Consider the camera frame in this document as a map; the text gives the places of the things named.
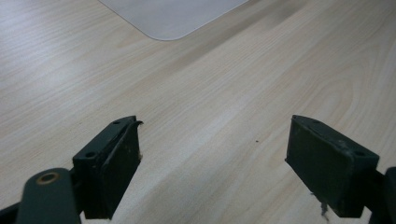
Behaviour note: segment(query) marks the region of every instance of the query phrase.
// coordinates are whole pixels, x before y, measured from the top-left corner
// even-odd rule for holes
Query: clear plastic mat
[[[100,0],[144,34],[179,39],[248,0]]]

